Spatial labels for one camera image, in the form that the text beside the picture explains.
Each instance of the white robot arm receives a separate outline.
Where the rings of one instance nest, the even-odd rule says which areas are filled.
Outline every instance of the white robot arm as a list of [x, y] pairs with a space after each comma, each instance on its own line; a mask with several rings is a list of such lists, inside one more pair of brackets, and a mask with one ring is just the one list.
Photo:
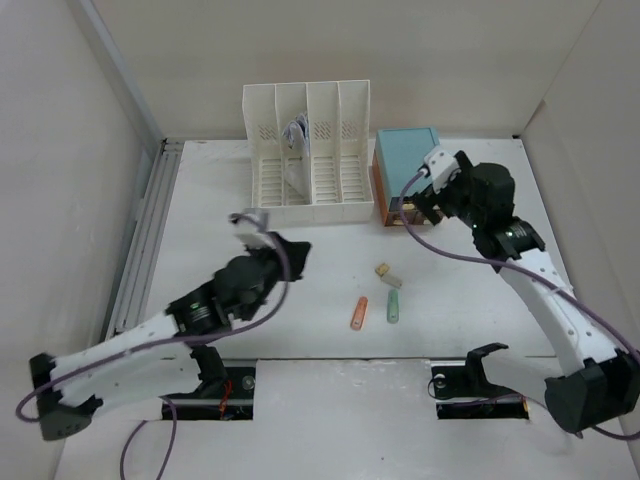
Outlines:
[[[425, 157], [422, 171], [432, 184], [411, 200], [432, 223], [441, 220], [434, 210], [438, 207], [471, 228], [474, 244], [486, 259], [481, 262], [492, 265], [522, 298], [559, 363], [557, 369], [543, 367], [512, 354], [506, 345], [487, 345], [469, 352], [463, 370], [454, 375], [463, 385], [456, 396], [515, 391], [546, 405], [570, 433], [633, 410], [640, 395], [635, 351], [621, 351], [576, 308], [542, 239], [529, 223], [513, 216], [515, 182], [509, 171], [491, 163], [474, 166], [464, 152], [454, 156], [440, 147]], [[441, 383], [445, 370], [432, 367]]]
[[[95, 416], [127, 403], [176, 393], [205, 397], [222, 386], [224, 364], [207, 344], [264, 321], [238, 329], [232, 323], [253, 319], [279, 281], [302, 278], [311, 248], [308, 242], [288, 242], [275, 232], [256, 233], [246, 223], [235, 224], [247, 255], [233, 258], [212, 280], [106, 342], [73, 355], [42, 353], [30, 360], [37, 422], [45, 440], [73, 435]], [[17, 414], [31, 421], [21, 406]]]

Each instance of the green marker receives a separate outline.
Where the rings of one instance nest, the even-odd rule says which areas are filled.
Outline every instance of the green marker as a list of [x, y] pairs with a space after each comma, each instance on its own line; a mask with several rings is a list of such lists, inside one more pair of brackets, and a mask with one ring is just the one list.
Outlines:
[[389, 291], [387, 299], [387, 322], [398, 323], [400, 320], [400, 305], [398, 302], [398, 290], [395, 288]]

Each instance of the blue box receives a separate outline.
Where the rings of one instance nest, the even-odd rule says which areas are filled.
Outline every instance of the blue box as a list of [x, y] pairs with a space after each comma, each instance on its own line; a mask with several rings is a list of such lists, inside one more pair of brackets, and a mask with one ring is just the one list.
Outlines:
[[[397, 212], [402, 208], [410, 223], [425, 223], [424, 216], [413, 204], [400, 198], [400, 193], [423, 165], [425, 155], [439, 144], [435, 128], [378, 130], [373, 153], [373, 176], [384, 225], [401, 225]], [[430, 184], [431, 179], [418, 180], [409, 189], [407, 196], [421, 192]]]

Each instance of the red wire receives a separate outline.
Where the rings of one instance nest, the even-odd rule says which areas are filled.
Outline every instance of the red wire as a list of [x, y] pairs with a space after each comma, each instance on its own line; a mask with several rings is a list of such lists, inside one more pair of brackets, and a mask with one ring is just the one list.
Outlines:
[[218, 408], [220, 409], [220, 420], [223, 420], [224, 411], [227, 409], [227, 401], [229, 400], [229, 395], [231, 395], [231, 391], [233, 390], [233, 384], [231, 380], [227, 380], [224, 383], [224, 397], [220, 400], [220, 405]]

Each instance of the cable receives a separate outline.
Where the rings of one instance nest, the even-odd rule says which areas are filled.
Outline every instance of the cable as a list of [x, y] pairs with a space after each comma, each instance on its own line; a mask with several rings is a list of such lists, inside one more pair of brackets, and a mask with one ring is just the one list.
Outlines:
[[434, 384], [434, 380], [433, 378], [431, 380], [429, 380], [429, 383], [427, 384], [427, 395], [429, 395], [431, 398], [433, 398], [434, 400], [451, 400], [453, 397], [447, 397], [447, 398], [438, 398], [436, 397], [435, 393], [435, 384]]
[[456, 407], [479, 407], [484, 405], [491, 405], [500, 400], [506, 400], [507, 398], [516, 398], [516, 397], [520, 399], [524, 399], [524, 397], [519, 393], [505, 393], [504, 395], [499, 395], [497, 397], [483, 398], [480, 400], [472, 400], [470, 402], [447, 403], [446, 405], [452, 405]]
[[[400, 193], [400, 198], [405, 198], [407, 196], [407, 192], [412, 187], [412, 185], [415, 182], [417, 182], [418, 179], [426, 176], [427, 174], [428, 174], [427, 169], [425, 168], [420, 169], [420, 171], [416, 173], [414, 177], [411, 180], [409, 180], [409, 183], [407, 183], [405, 187], [402, 189], [402, 192]], [[422, 245], [424, 248], [426, 248], [427, 250], [433, 253], [436, 253], [446, 258], [450, 258], [452, 260], [460, 260], [463, 262], [491, 265], [492, 267], [498, 267], [498, 268], [507, 268], [509, 270], [522, 273], [523, 275], [526, 275], [530, 278], [533, 278], [535, 281], [540, 282], [542, 285], [547, 287], [549, 290], [554, 291], [555, 294], [562, 297], [564, 300], [569, 302], [571, 305], [573, 305], [575, 308], [583, 312], [585, 315], [591, 317], [598, 325], [600, 325], [603, 329], [609, 332], [609, 334], [614, 339], [616, 339], [618, 343], [620, 343], [620, 345], [622, 345], [627, 350], [627, 352], [629, 352], [629, 355], [631, 355], [633, 360], [638, 365], [640, 365], [640, 354], [638, 353], [636, 348], [633, 345], [631, 345], [631, 342], [629, 342], [620, 332], [618, 332], [618, 330], [615, 329], [613, 325], [607, 322], [604, 318], [602, 318], [600, 315], [594, 312], [591, 308], [589, 308], [587, 305], [585, 305], [581, 301], [577, 300], [575, 297], [573, 297], [569, 293], [558, 288], [558, 286], [555, 285], [553, 282], [550, 282], [543, 276], [538, 275], [537, 273], [532, 272], [531, 270], [523, 268], [520, 265], [515, 265], [513, 263], [502, 262], [500, 260], [493, 260], [489, 258], [470, 257], [468, 255], [460, 255], [457, 253], [451, 253], [445, 250], [441, 250], [440, 248], [434, 245], [431, 245], [430, 243], [427, 243], [424, 239], [420, 237], [420, 235], [418, 235], [415, 228], [413, 228], [413, 226], [410, 225], [409, 222], [407, 221], [407, 217], [405, 216], [404, 211], [402, 209], [399, 210], [399, 213], [400, 213], [400, 219], [402, 220], [404, 227], [407, 229], [407, 232], [409, 232], [409, 235], [411, 235], [420, 245]], [[640, 430], [631, 435], [618, 435], [616, 433], [611, 433], [606, 430], [603, 430], [600, 427], [593, 427], [593, 429], [596, 432], [601, 433], [602, 435], [605, 435], [609, 438], [614, 438], [616, 440], [634, 441], [634, 440], [640, 439]]]
[[[171, 438], [169, 439], [169, 446], [167, 447], [167, 453], [164, 455], [164, 460], [162, 460], [162, 465], [160, 466], [160, 471], [156, 476], [156, 480], [160, 480], [162, 475], [164, 475], [164, 470], [167, 468], [167, 463], [169, 462], [169, 457], [171, 457], [171, 451], [173, 450], [173, 444], [176, 441], [176, 432], [178, 431], [178, 410], [176, 409], [175, 403], [169, 400], [167, 397], [161, 397], [162, 401], [165, 402], [169, 408], [171, 409]], [[124, 474], [124, 460], [127, 456], [127, 450], [129, 450], [129, 446], [133, 441], [134, 437], [138, 434], [138, 432], [148, 423], [148, 420], [141, 421], [136, 428], [133, 429], [129, 438], [124, 444], [122, 448], [122, 453], [120, 454], [120, 480], [127, 480]]]
[[224, 412], [227, 409], [227, 402], [229, 401], [229, 395], [233, 391], [233, 384], [231, 380], [227, 380], [224, 382], [224, 396], [222, 400], [220, 400], [220, 405], [218, 405], [218, 409], [220, 410], [220, 420], [224, 420]]
[[[136, 353], [136, 352], [140, 352], [142, 350], [148, 350], [150, 348], [154, 348], [154, 347], [158, 347], [160, 345], [168, 345], [171, 343], [184, 343], [185, 345], [189, 345], [189, 346], [196, 346], [196, 345], [207, 345], [211, 342], [214, 342], [216, 340], [219, 340], [221, 338], [224, 337], [230, 337], [233, 335], [239, 335], [240, 333], [243, 332], [247, 332], [249, 330], [252, 330], [256, 327], [259, 327], [260, 325], [262, 325], [263, 323], [265, 323], [266, 321], [270, 320], [271, 318], [273, 318], [276, 313], [278, 313], [278, 311], [280, 310], [280, 308], [282, 307], [282, 305], [284, 304], [285, 299], [287, 298], [287, 294], [289, 292], [289, 282], [291, 281], [291, 264], [289, 263], [289, 258], [287, 257], [287, 253], [285, 252], [284, 248], [282, 247], [282, 245], [280, 244], [280, 242], [278, 241], [278, 238], [270, 233], [266, 231], [266, 226], [263, 225], [262, 223], [260, 223], [259, 221], [255, 220], [254, 218], [246, 215], [246, 214], [232, 214], [229, 217], [229, 220], [231, 222], [238, 222], [238, 221], [246, 221], [251, 223], [252, 225], [254, 225], [256, 228], [258, 228], [258, 230], [260, 232], [263, 232], [265, 235], [267, 235], [271, 242], [273, 243], [273, 247], [276, 251], [276, 254], [278, 255], [278, 258], [280, 260], [280, 263], [282, 265], [282, 272], [283, 272], [283, 277], [284, 277], [284, 285], [282, 288], [282, 293], [280, 294], [280, 298], [278, 299], [278, 302], [276, 303], [276, 305], [273, 307], [273, 309], [267, 313], [264, 317], [260, 318], [259, 320], [255, 320], [253, 322], [251, 322], [250, 324], [244, 326], [244, 327], [240, 327], [238, 329], [235, 330], [231, 330], [228, 332], [222, 332], [222, 333], [213, 333], [210, 335], [202, 335], [202, 336], [188, 336], [188, 337], [172, 337], [172, 338], [165, 338], [162, 340], [155, 340], [152, 342], [147, 342], [147, 343], [143, 343], [140, 345], [137, 345], [129, 350], [123, 351], [123, 352], [119, 352], [116, 353], [114, 355], [110, 355], [106, 358], [103, 358], [102, 360], [98, 360], [96, 362], [90, 363], [88, 365], [85, 365], [84, 367], [80, 367], [76, 370], [73, 370], [72, 372], [69, 372], [67, 374], [61, 375], [60, 377], [51, 380], [43, 385], [40, 385], [38, 388], [34, 389], [31, 393], [29, 393], [28, 395], [26, 395], [22, 400], [20, 400], [20, 402], [18, 403], [18, 405], [16, 406], [16, 410], [15, 410], [15, 415], [16, 417], [18, 417], [20, 420], [22, 420], [23, 422], [27, 422], [27, 423], [37, 423], [39, 421], [39, 418], [37, 417], [28, 417], [23, 413], [24, 407], [27, 405], [27, 403], [29, 403], [32, 399], [34, 399], [36, 396], [40, 395], [41, 393], [45, 392], [48, 389], [51, 389], [63, 382], [66, 382], [67, 380], [70, 380], [74, 377], [77, 377], [78, 375], [82, 375], [83, 373], [86, 373], [90, 370], [93, 370], [95, 368], [99, 368], [102, 367], [104, 365], [107, 365], [111, 362], [114, 362], [116, 360], [119, 360], [127, 355], [130, 355], [132, 353]], [[158, 474], [158, 476], [156, 477], [156, 480], [160, 480], [160, 478], [162, 477], [162, 474], [164, 473], [164, 469], [167, 466], [167, 462], [169, 461], [169, 457], [171, 455], [171, 451], [173, 449], [173, 443], [175, 441], [175, 437], [176, 437], [176, 431], [177, 431], [177, 426], [178, 426], [178, 412], [176, 410], [175, 404], [173, 404], [173, 402], [171, 402], [171, 400], [169, 400], [166, 397], [162, 397], [163, 401], [165, 403], [167, 403], [169, 405], [169, 407], [171, 408], [171, 414], [173, 417], [173, 428], [171, 431], [171, 440], [169, 442], [169, 448], [167, 449], [167, 453], [165, 454], [165, 458], [162, 462], [162, 467], [160, 468], [160, 472]], [[129, 436], [129, 438], [127, 439], [124, 448], [122, 450], [122, 454], [120, 456], [120, 478], [121, 480], [125, 480], [125, 476], [124, 476], [124, 459], [125, 459], [125, 455], [127, 453], [127, 450], [131, 444], [131, 442], [133, 441], [133, 438], [136, 436], [136, 434], [140, 431], [140, 429], [147, 423], [147, 421], [143, 421], [141, 422], [134, 430], [133, 432], [131, 432], [131, 435]]]

